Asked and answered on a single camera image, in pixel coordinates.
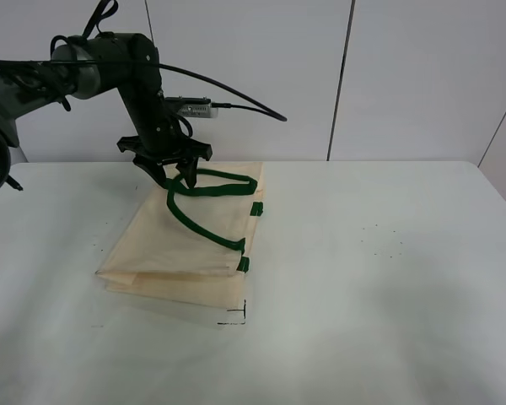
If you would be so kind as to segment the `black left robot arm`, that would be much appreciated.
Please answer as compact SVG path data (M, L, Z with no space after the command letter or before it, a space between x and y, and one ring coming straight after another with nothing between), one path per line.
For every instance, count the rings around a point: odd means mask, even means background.
M118 141L118 149L132 152L134 165L160 186L167 181L165 166L174 165L193 188L198 161L210 159L212 148L193 139L176 100L165 99L153 42L142 34L104 33L62 43L49 61L0 62L0 188L22 188L9 174L10 151L19 146L17 119L52 103L69 111L68 96L88 100L113 89L136 129Z

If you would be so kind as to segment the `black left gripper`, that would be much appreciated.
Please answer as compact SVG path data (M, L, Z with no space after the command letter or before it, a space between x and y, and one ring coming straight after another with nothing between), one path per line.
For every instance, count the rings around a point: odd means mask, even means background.
M212 147L192 138L192 127L180 118L158 93L120 92L127 113L137 132L123 137L118 149L133 152L132 163L145 171L160 187L167 187L164 167L176 163L189 189L196 185L198 159L210 160Z

